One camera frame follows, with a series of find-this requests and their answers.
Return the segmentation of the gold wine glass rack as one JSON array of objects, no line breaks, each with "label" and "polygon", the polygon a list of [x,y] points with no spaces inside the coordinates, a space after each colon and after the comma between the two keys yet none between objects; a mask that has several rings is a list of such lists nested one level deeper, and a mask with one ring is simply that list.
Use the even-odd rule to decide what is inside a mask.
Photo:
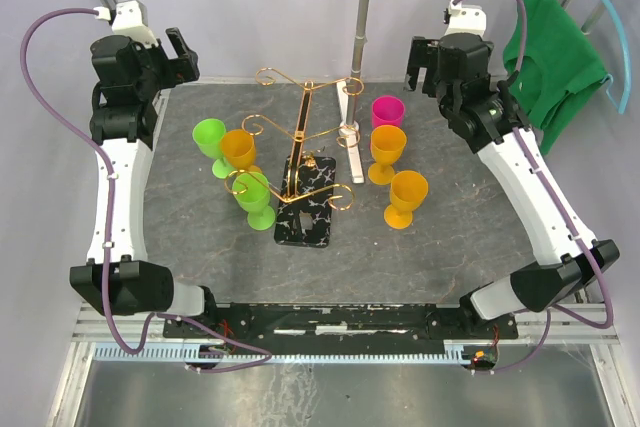
[{"label": "gold wine glass rack", "polygon": [[297,81],[272,67],[263,67],[255,74],[256,82],[262,86],[274,84],[277,77],[302,90],[294,130],[288,131],[263,114],[250,114],[245,119],[253,120],[253,127],[243,131],[255,138],[263,133],[264,125],[269,124],[291,140],[281,188],[276,190],[255,167],[234,168],[224,179],[224,186],[237,201],[245,199],[252,191],[278,199],[278,208],[269,210],[269,216],[274,220],[274,240],[277,244],[326,248],[330,242],[332,213],[350,209],[355,194],[351,187],[335,181],[336,160],[314,154],[305,148],[305,143],[335,133],[339,147],[349,150],[358,146],[360,133],[355,125],[341,122],[328,130],[309,134],[307,128],[312,97],[316,91],[330,86],[335,86],[338,93],[347,98],[357,97],[364,91],[364,84],[352,76],[320,83],[313,80]]}]

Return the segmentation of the green wine glass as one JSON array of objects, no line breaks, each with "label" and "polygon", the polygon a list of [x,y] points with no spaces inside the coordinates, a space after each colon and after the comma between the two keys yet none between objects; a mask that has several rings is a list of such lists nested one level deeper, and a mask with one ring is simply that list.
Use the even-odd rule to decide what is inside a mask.
[{"label": "green wine glass", "polygon": [[268,230],[276,214],[270,205],[268,179],[260,172],[244,172],[236,176],[233,186],[239,206],[247,213],[249,226],[258,231]]},{"label": "green wine glass", "polygon": [[225,179],[233,167],[225,158],[220,142],[227,133],[224,122],[217,118],[208,118],[200,121],[192,131],[192,138],[200,152],[213,159],[212,173],[218,179]]}]

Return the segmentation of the blue clothes hanger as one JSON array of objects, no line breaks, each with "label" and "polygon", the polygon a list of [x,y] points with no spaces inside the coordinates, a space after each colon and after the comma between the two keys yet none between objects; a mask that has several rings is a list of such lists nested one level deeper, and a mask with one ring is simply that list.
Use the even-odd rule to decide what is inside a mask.
[{"label": "blue clothes hanger", "polygon": [[621,93],[621,97],[619,101],[616,101],[611,93],[611,87],[613,86],[614,80],[611,75],[607,76],[607,79],[610,81],[610,85],[606,88],[606,95],[610,101],[610,103],[616,108],[618,114],[623,115],[626,112],[627,105],[631,98],[632,92],[632,73],[633,73],[633,64],[631,58],[631,51],[629,47],[628,38],[626,35],[626,31],[622,20],[612,2],[612,0],[600,0],[600,3],[604,7],[604,9],[608,12],[611,21],[615,27],[621,53],[622,53],[622,62],[623,62],[623,91]]}]

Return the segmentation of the orange wine glass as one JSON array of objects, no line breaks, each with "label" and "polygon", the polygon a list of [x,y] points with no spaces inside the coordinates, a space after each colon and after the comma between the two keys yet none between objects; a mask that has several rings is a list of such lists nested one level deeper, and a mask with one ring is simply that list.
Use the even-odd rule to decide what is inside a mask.
[{"label": "orange wine glass", "polygon": [[256,165],[257,150],[254,138],[243,129],[227,132],[220,141],[220,148],[235,170],[262,172]]},{"label": "orange wine glass", "polygon": [[399,160],[407,144],[405,132],[394,125],[376,127],[370,137],[370,151],[374,163],[368,169],[369,180],[387,185],[395,175],[393,164]]},{"label": "orange wine glass", "polygon": [[385,222],[393,229],[409,227],[413,212],[421,206],[428,192],[428,181],[419,172],[404,170],[395,174],[390,184],[390,204],[384,210]]}]

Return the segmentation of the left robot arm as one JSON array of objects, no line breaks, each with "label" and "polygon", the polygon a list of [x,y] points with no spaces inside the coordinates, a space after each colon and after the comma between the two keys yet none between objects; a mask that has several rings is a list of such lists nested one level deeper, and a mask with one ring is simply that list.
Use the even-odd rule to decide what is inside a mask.
[{"label": "left robot arm", "polygon": [[174,279],[169,268],[149,261],[143,232],[144,193],[154,155],[163,91],[199,77],[198,56],[177,28],[166,31],[176,55],[160,43],[110,35],[91,47],[98,76],[93,89],[91,139],[99,183],[95,233],[87,260],[71,268],[75,292],[99,314],[158,312],[186,316],[199,337],[215,334],[219,311],[210,292]]}]

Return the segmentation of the pink plastic cup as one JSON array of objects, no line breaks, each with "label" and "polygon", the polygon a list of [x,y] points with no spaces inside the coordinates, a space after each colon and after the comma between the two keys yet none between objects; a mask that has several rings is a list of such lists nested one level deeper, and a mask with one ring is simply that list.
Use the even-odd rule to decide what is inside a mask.
[{"label": "pink plastic cup", "polygon": [[371,105],[371,123],[375,129],[382,125],[401,127],[405,115],[404,102],[394,96],[378,97]]}]

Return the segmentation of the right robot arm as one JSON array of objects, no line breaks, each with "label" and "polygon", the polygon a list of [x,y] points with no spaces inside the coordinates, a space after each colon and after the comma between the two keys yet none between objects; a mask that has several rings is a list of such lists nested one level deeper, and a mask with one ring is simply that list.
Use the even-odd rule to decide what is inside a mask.
[{"label": "right robot arm", "polygon": [[462,138],[499,182],[528,235],[534,262],[462,298],[459,329],[478,338],[494,319],[558,308],[591,283],[604,284],[619,257],[611,239],[599,240],[561,192],[535,134],[510,87],[511,74],[491,81],[493,45],[472,33],[411,40],[405,85],[436,99],[448,128]]}]

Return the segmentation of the green wine glass front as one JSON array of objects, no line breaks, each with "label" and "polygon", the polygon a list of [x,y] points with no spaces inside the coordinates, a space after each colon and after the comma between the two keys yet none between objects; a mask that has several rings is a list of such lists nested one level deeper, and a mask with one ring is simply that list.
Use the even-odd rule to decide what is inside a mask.
[{"label": "green wine glass front", "polygon": [[276,214],[270,205],[268,179],[260,172],[244,172],[236,176],[233,186],[239,206],[247,213],[249,226],[258,231],[268,230]]}]

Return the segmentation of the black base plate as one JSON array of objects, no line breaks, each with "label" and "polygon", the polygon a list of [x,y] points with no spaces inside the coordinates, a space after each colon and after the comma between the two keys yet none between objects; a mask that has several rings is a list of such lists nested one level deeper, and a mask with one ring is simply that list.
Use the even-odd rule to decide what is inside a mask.
[{"label": "black base plate", "polygon": [[512,315],[477,320],[436,304],[215,304],[195,320],[274,355],[435,354],[446,340],[518,337]]}]

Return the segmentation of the green cloth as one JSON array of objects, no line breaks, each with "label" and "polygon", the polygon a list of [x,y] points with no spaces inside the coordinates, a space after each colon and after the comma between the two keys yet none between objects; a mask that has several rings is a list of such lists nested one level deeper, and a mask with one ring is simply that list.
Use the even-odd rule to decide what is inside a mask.
[{"label": "green cloth", "polygon": [[603,62],[557,0],[523,0],[527,41],[510,91],[543,133],[546,155],[607,76]]}]

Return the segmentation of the orange wine glass front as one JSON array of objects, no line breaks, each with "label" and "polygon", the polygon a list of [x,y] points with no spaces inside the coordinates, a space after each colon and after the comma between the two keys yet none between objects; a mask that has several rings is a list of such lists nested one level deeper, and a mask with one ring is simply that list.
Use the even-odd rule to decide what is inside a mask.
[{"label": "orange wine glass front", "polygon": [[384,210],[385,222],[393,229],[409,227],[413,212],[421,206],[428,192],[428,181],[419,172],[404,170],[395,174],[390,184],[390,204]]}]

